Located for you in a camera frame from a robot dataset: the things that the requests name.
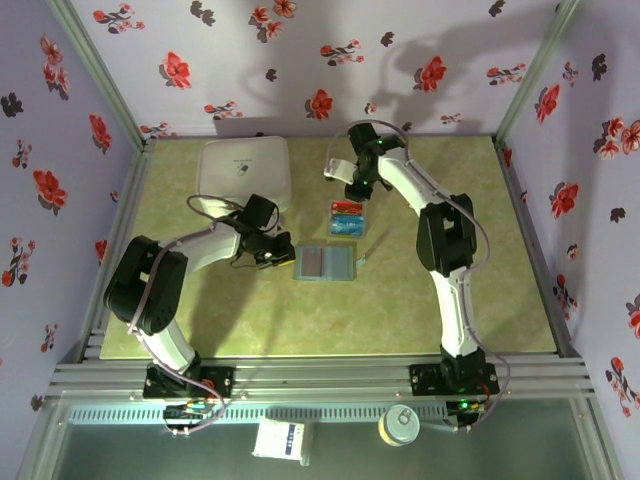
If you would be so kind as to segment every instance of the wire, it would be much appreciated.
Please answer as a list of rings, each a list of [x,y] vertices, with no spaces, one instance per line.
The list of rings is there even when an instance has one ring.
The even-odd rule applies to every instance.
[[[211,225],[209,225],[207,228],[204,228],[202,230],[199,230],[197,232],[192,232],[189,233],[187,235],[184,235],[176,240],[172,240],[171,242],[169,242],[167,245],[165,245],[162,250],[160,250],[160,252],[158,253],[158,255],[156,256],[155,260],[153,261],[153,265],[151,266],[151,270],[149,271],[149,278],[147,280],[147,284],[144,287],[144,290],[142,292],[142,296],[140,297],[140,302],[138,302],[138,306],[136,307],[136,310],[133,314],[133,317],[131,318],[131,322],[129,323],[129,328],[127,329],[127,333],[129,335],[132,335],[134,333],[136,333],[138,330],[136,329],[136,325],[138,324],[138,321],[140,320],[140,317],[142,316],[142,311],[144,310],[144,307],[147,304],[147,300],[149,299],[149,294],[151,292],[151,287],[153,286],[153,282],[155,281],[156,278],[156,274],[158,272],[158,267],[160,265],[160,262],[162,260],[162,258],[165,256],[165,254],[171,250],[173,247],[180,245],[182,243],[185,242],[190,242],[192,240],[210,235],[212,233],[215,232],[215,227],[216,227],[216,223],[218,222],[218,219],[216,219],[215,217],[209,215],[208,213],[199,210],[198,208],[194,207],[191,204],[191,200],[193,200],[194,198],[204,198],[204,199],[208,199],[208,200],[219,200],[222,202],[225,202],[227,205],[233,207],[236,210],[242,210],[243,207],[242,205],[232,202],[230,200],[227,200],[225,198],[222,197],[216,197],[213,195],[204,195],[204,194],[197,194],[197,195],[190,195],[189,197],[187,197],[187,206],[193,210],[195,213],[197,213],[198,215],[201,215],[203,217],[208,218],[209,220],[211,220]],[[202,382],[198,382],[196,380],[192,380],[182,374],[180,374],[179,372],[177,372],[176,370],[174,370],[173,368],[171,368],[170,366],[168,366],[167,364],[165,364],[164,362],[162,362],[162,360],[160,360],[160,358],[158,358],[158,356],[149,348],[149,346],[147,345],[147,343],[144,341],[144,339],[139,336],[138,337],[140,342],[144,345],[145,349],[147,350],[147,352],[149,353],[149,355],[151,356],[151,358],[153,358],[153,361],[160,366],[160,368],[162,368],[163,370],[165,370],[168,374],[182,380],[183,382],[189,383],[191,385],[194,385],[198,388],[201,388],[202,390],[205,390],[207,392],[209,392],[210,394],[214,395],[218,400],[220,400],[221,402],[221,408],[218,410],[218,413],[216,415],[214,415],[213,417],[199,423],[198,425],[194,426],[194,427],[190,427],[189,429],[185,429],[182,432],[179,432],[177,430],[172,430],[174,434],[181,434],[181,435],[188,435],[190,432],[197,432],[198,430],[202,430],[205,427],[208,427],[209,425],[215,423],[216,421],[218,421],[222,415],[224,415],[224,412],[226,410],[226,405],[224,403],[224,400],[222,398],[222,396],[214,389],[211,388],[207,385],[205,385]]]
[[[201,388],[202,390],[209,392],[211,395],[215,396],[220,401],[220,408],[218,409],[215,415],[198,423],[193,427],[185,427],[183,430],[179,430],[177,428],[172,429],[165,422],[165,426],[169,428],[169,430],[171,430],[171,432],[174,435],[189,435],[190,433],[195,433],[199,430],[207,428],[209,425],[212,425],[213,423],[217,422],[224,416],[225,412],[227,411],[227,404],[224,402],[224,398],[222,398],[222,395],[220,395],[215,388],[211,388],[208,385],[205,385],[203,382],[192,380],[189,377],[186,377],[176,372],[173,368],[171,368],[169,365],[165,364],[162,360],[160,360],[155,353],[153,353],[153,351],[149,348],[149,346],[147,345],[147,342],[145,342],[144,339],[139,337],[139,340],[144,346],[144,348],[147,350],[149,355],[151,355],[151,358],[153,358],[153,361],[165,372],[167,372],[169,375],[179,380],[182,380],[183,382],[190,383],[191,385],[194,385],[198,388]]]
[[[482,227],[482,225],[480,224],[480,222],[478,222],[475,217],[473,215],[471,215],[471,213],[467,212],[467,210],[462,207],[461,205],[459,205],[457,202],[455,202],[454,200],[451,200],[451,198],[449,198],[447,195],[443,194],[440,191],[440,188],[437,185],[434,185],[431,180],[426,177],[421,171],[420,169],[417,169],[414,165],[413,165],[413,161],[411,160],[411,155],[409,152],[409,139],[407,138],[407,136],[405,135],[405,133],[399,129],[398,127],[396,127],[395,125],[393,125],[392,123],[388,123],[388,122],[384,122],[382,120],[374,120],[374,119],[370,119],[370,120],[358,120],[356,122],[350,123],[349,125],[341,128],[338,132],[336,132],[336,134],[333,136],[333,138],[331,139],[331,141],[329,142],[329,146],[327,147],[327,156],[325,159],[325,167],[329,165],[329,162],[331,160],[331,149],[333,147],[333,144],[335,143],[336,139],[338,138],[339,135],[342,134],[342,132],[344,130],[347,130],[355,125],[361,125],[364,123],[375,123],[375,124],[379,124],[379,125],[383,125],[385,127],[388,127],[390,129],[392,129],[393,131],[395,131],[398,135],[400,135],[400,137],[402,138],[402,140],[404,141],[405,144],[405,148],[404,148],[404,156],[405,156],[405,166],[408,168],[412,168],[412,170],[414,171],[414,173],[416,173],[417,175],[419,175],[424,182],[429,186],[429,188],[431,188],[432,193],[438,197],[439,199],[441,199],[442,201],[446,202],[447,204],[449,204],[451,207],[453,207],[454,209],[456,209],[457,211],[459,211],[462,215],[464,215],[471,223],[473,223],[473,225],[478,229],[478,231],[480,231],[480,234],[482,235],[482,238],[485,242],[486,245],[486,250],[485,250],[485,255],[484,258],[482,260],[480,260],[476,265],[471,266],[469,269],[465,270],[464,272],[462,272],[462,274],[460,275],[460,278],[458,279],[458,293],[460,295],[460,303],[462,304],[462,321],[464,322],[464,327],[467,330],[467,332],[469,333],[469,336],[473,339],[474,342],[476,342],[476,344],[482,349],[484,350],[485,353],[487,353],[488,355],[497,358],[504,366],[506,369],[506,376],[505,376],[505,381],[503,384],[502,389],[500,390],[500,392],[498,393],[498,395],[496,396],[495,401],[493,402],[493,404],[489,407],[489,409],[486,411],[486,413],[484,415],[482,415],[474,424],[473,427],[478,427],[480,426],[484,421],[486,421],[487,418],[489,418],[491,416],[491,414],[493,413],[493,411],[495,410],[496,405],[500,402],[500,400],[502,399],[502,396],[504,395],[505,391],[507,391],[507,386],[509,385],[509,382],[511,380],[511,365],[509,365],[509,362],[507,362],[505,360],[504,357],[502,357],[501,355],[495,353],[494,351],[492,351],[489,347],[487,347],[476,335],[475,330],[473,329],[473,327],[471,326],[471,321],[469,320],[469,312],[467,311],[467,302],[465,299],[465,294],[464,294],[464,286],[465,286],[465,280],[467,279],[467,277],[469,275],[471,275],[473,272],[477,272],[478,270],[480,270],[481,268],[483,268],[487,262],[489,261],[489,258],[491,256],[491,244],[489,242],[489,236],[487,235],[487,232],[485,231],[485,229]]]

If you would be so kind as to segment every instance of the floral wallpaper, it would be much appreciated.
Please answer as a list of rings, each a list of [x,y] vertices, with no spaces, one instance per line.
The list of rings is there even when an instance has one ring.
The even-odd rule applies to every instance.
[[[493,133],[558,0],[71,3],[141,135],[157,138],[329,135],[364,116]]]
[[[634,0],[583,2],[504,145],[625,478],[640,471],[638,22]]]
[[[119,25],[125,13],[108,15]],[[10,2],[2,15],[0,409],[12,433],[0,438],[0,477],[10,479],[55,365],[80,340],[134,147],[46,3]]]

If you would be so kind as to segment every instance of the robotic arm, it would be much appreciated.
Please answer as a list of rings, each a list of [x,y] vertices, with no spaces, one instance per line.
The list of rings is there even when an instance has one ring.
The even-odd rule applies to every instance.
[[[484,351],[470,333],[471,290],[464,272],[471,267],[477,248],[475,227],[443,197],[473,215],[471,199],[442,189],[409,158],[398,136],[380,137],[371,124],[362,123],[352,127],[348,137],[357,162],[330,159],[326,179],[345,182],[346,198],[356,202],[369,200],[376,182],[387,190],[395,187],[419,218],[416,251],[436,285],[442,317],[442,362],[437,371],[418,372],[417,381],[413,376],[414,393],[415,384],[422,380],[430,383],[426,390],[432,394],[439,383],[442,388],[437,393],[473,392],[478,383],[497,393],[495,368],[486,363]]]
[[[144,236],[134,238],[125,251],[104,294],[104,304],[122,322],[130,325],[143,303],[136,322],[136,336],[156,360],[179,374],[196,381],[210,379],[200,358],[180,330],[175,315],[184,278],[190,273],[223,259],[253,255],[258,268],[284,265],[295,260],[289,232],[277,233],[273,212],[276,205],[252,195],[241,211],[218,219],[215,225],[181,237],[175,245],[154,242]],[[264,230],[273,223],[270,230]],[[153,278],[153,264],[157,268]],[[143,300],[147,283],[151,284]],[[151,365],[147,371],[145,397],[202,396],[191,385],[176,381]],[[148,395],[149,390],[156,394]]]

